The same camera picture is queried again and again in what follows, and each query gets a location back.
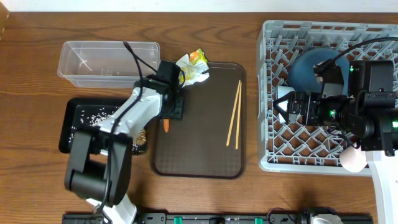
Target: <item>white background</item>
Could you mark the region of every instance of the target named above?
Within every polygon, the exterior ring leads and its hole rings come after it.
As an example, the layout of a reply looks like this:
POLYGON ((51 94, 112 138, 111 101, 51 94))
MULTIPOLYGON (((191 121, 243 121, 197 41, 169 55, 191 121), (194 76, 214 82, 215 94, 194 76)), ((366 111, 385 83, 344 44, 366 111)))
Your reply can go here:
POLYGON ((398 12, 398 0, 0 0, 42 12, 398 12))

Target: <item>chopstick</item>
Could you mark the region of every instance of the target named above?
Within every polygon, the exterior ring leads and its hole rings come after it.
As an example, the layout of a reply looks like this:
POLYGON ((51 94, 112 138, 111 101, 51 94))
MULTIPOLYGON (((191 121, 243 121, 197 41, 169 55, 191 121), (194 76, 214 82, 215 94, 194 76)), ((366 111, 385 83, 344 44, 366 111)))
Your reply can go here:
POLYGON ((238 89, 236 90, 234 109, 232 110, 231 123, 229 124, 228 137, 227 137, 227 139, 226 139, 226 145, 227 145, 227 146, 229 146, 229 141, 231 140, 232 125, 233 125, 233 123, 234 123, 235 111, 236 111, 236 103, 238 102, 238 96, 239 96, 239 89, 240 89, 240 87, 241 87, 241 81, 239 80, 238 89))
POLYGON ((238 121, 236 123, 235 149, 238 149, 238 143, 239 143, 239 125, 241 123, 241 100, 242 100, 242 83, 241 83, 241 86, 239 88, 238 121))

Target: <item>crumpled packet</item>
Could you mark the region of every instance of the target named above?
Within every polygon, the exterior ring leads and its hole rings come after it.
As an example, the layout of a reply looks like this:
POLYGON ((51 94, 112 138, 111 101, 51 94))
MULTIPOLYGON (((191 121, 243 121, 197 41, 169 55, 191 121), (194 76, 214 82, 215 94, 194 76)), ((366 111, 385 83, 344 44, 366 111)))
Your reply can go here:
POLYGON ((176 64, 185 74, 185 82, 183 75, 180 74, 179 76, 180 84, 184 83, 183 87, 192 85, 195 82, 203 82, 209 77, 209 66, 202 49, 198 49, 190 53, 190 55, 182 56, 176 64))

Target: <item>white dish rack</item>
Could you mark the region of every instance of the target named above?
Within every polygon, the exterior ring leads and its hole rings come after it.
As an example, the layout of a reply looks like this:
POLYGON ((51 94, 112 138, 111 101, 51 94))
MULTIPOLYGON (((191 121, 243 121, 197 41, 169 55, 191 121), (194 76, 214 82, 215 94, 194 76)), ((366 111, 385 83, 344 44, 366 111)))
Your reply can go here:
MULTIPOLYGON (((344 140, 328 134, 324 127, 281 124, 276 110, 272 109, 272 102, 276 99, 276 86, 287 85, 289 66, 303 52, 317 47, 342 52, 365 40, 396 36, 397 25, 266 21, 257 40, 260 168, 270 172, 370 176, 368 168, 351 173, 341 166, 339 155, 346 147, 344 140)), ((364 45, 346 57, 348 60, 392 60, 394 91, 398 90, 398 42, 364 45)))

